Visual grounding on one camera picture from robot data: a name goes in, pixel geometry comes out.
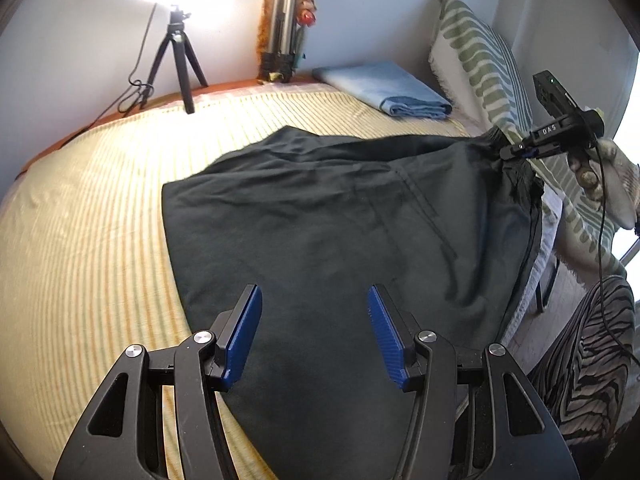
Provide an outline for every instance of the blue gripper pad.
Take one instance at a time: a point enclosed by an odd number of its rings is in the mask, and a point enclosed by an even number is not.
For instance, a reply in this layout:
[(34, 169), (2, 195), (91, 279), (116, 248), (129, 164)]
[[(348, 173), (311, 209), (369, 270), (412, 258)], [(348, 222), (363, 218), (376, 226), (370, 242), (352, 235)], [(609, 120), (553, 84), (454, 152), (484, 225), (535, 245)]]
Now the blue gripper pad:
[(242, 376), (261, 315), (262, 291), (256, 286), (226, 347), (225, 372), (220, 380), (227, 390)]
[(386, 372), (398, 388), (404, 390), (409, 381), (409, 374), (404, 368), (404, 347), (398, 332), (375, 286), (369, 289), (367, 299), (369, 300), (369, 317), (385, 361)]

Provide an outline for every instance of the black cable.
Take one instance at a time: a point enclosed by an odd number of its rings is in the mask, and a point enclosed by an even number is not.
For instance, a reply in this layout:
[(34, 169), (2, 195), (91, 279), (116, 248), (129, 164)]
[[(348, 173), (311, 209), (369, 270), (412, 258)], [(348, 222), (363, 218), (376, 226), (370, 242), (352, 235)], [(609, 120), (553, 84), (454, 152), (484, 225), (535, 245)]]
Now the black cable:
[(604, 291), (602, 285), (602, 234), (604, 232), (604, 222), (607, 215), (607, 186), (604, 182), (604, 165), (602, 164), (602, 156), (600, 155), (600, 147), (598, 146), (598, 139), (593, 136), (596, 144), (596, 154), (598, 155), (598, 163), (600, 164), (600, 181), (602, 183), (602, 220), (600, 222), (600, 233), (598, 234), (598, 276), (600, 279), (600, 314), (602, 315), (602, 322), (604, 324), (604, 328), (607, 330), (610, 338), (615, 341), (615, 343), (620, 347), (620, 349), (628, 355), (633, 362), (635, 362), (640, 367), (640, 360), (633, 354), (633, 352), (629, 351), (623, 344), (620, 339), (616, 337), (616, 335), (611, 331), (609, 327), (609, 321), (607, 321), (607, 317), (604, 315)]
[[(133, 75), (136, 73), (136, 70), (138, 69), (138, 66), (140, 65), (140, 60), (142, 59), (142, 52), (145, 49), (145, 43), (146, 43), (146, 37), (149, 34), (149, 28), (151, 27), (151, 22), (153, 21), (154, 18), (154, 14), (156, 13), (156, 8), (158, 7), (158, 4), (154, 4), (154, 6), (151, 9), (151, 14), (149, 15), (149, 19), (146, 22), (146, 28), (145, 28), (145, 33), (142, 36), (142, 42), (140, 43), (140, 50), (138, 51), (138, 58), (136, 59), (136, 64), (133, 67), (133, 70), (129, 73), (129, 76), (127, 77), (127, 82), (129, 83), (129, 86), (127, 87), (127, 89), (120, 94), (118, 97), (116, 97), (115, 101), (113, 103), (111, 103), (109, 106), (107, 106), (101, 113), (100, 115), (98, 115), (94, 122), (92, 122), (91, 124), (89, 124), (88, 126), (82, 128), (82, 130), (78, 131), (75, 135), (69, 137), (61, 146), (64, 147), (66, 146), (68, 143), (70, 143), (72, 140), (77, 139), (79, 136), (81, 136), (82, 134), (87, 133), (91, 128), (93, 128), (95, 126), (95, 123), (97, 123), (105, 113), (107, 113), (109, 110), (111, 110), (111, 108), (114, 105), (118, 105), (118, 111), (121, 114), (124, 114), (124, 116), (128, 116), (131, 111), (138, 106), (143, 99), (144, 94), (146, 93), (146, 97), (149, 98), (153, 95), (154, 93), (154, 87), (153, 85), (149, 85), (148, 83), (144, 83), (142, 82), (140, 79), (134, 79), (132, 80), (131, 78), (133, 77)], [(133, 102), (124, 110), (122, 109), (122, 106), (124, 103), (126, 103), (127, 101), (129, 101), (133, 96), (136, 96), (136, 98), (133, 100)]]

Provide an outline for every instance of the silver screw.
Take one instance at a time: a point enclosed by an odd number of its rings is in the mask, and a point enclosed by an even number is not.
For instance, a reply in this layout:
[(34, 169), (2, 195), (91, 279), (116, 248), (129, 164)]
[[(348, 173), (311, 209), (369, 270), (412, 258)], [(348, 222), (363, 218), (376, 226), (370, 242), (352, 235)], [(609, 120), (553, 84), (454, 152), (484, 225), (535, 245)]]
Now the silver screw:
[(140, 354), (142, 354), (142, 346), (131, 345), (124, 351), (124, 353), (127, 355), (127, 357), (138, 357)]
[(435, 343), (438, 336), (436, 336), (431, 330), (423, 330), (418, 334), (418, 339), (423, 343)]
[(204, 343), (208, 343), (209, 341), (211, 341), (212, 337), (213, 336), (211, 335), (211, 332), (203, 330), (202, 332), (198, 332), (196, 335), (194, 335), (193, 340), (198, 344), (204, 345)]
[(506, 353), (507, 351), (504, 349), (504, 346), (498, 345), (498, 343), (493, 343), (489, 345), (489, 354), (491, 355), (500, 357), (505, 355)]

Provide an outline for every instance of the black mini tripod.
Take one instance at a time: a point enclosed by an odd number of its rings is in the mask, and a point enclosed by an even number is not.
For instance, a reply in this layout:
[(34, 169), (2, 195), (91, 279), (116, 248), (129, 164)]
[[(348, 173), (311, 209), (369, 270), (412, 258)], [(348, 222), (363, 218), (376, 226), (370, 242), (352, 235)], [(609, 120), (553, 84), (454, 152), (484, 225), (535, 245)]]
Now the black mini tripod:
[(180, 94), (182, 94), (184, 110), (188, 114), (193, 114), (195, 108), (193, 107), (193, 96), (191, 95), (189, 74), (187, 73), (187, 59), (189, 60), (189, 63), (193, 68), (193, 71), (200, 84), (203, 87), (208, 86), (207, 80), (204, 77), (204, 73), (202, 72), (200, 64), (196, 59), (193, 47), (191, 46), (191, 41), (189, 41), (189, 38), (184, 31), (184, 20), (190, 17), (190, 15), (191, 14), (185, 14), (184, 12), (182, 12), (178, 6), (173, 7), (169, 18), (169, 25), (167, 25), (166, 28), (166, 35), (164, 37), (164, 40), (162, 40), (162, 43), (160, 43), (158, 53), (156, 54), (153, 65), (151, 66), (151, 72), (149, 72), (145, 90), (142, 92), (142, 101), (140, 102), (141, 110), (145, 107), (146, 102), (149, 98), (149, 94), (151, 94), (151, 89), (153, 88), (156, 75), (158, 74), (158, 68), (160, 68), (160, 63), (162, 62), (162, 56), (164, 56), (169, 42), (171, 42), (174, 48), (175, 67), (178, 71)]

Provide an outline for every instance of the yellow striped bedsheet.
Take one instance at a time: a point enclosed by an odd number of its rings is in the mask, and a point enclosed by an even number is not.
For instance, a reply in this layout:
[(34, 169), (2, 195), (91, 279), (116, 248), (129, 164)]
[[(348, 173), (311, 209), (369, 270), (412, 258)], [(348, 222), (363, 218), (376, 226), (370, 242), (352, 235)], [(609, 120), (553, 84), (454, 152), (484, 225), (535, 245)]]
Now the yellow striped bedsheet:
[[(0, 420), (43, 479), (124, 348), (165, 348), (190, 334), (164, 240), (162, 184), (287, 124), (365, 139), (466, 135), (457, 121), (392, 119), (330, 87), (312, 89), (226, 94), (200, 99), (193, 115), (180, 104), (99, 126), (34, 164), (7, 197)], [(170, 388), (163, 399), (168, 470), (180, 479)], [(273, 479), (221, 405), (239, 477)]]

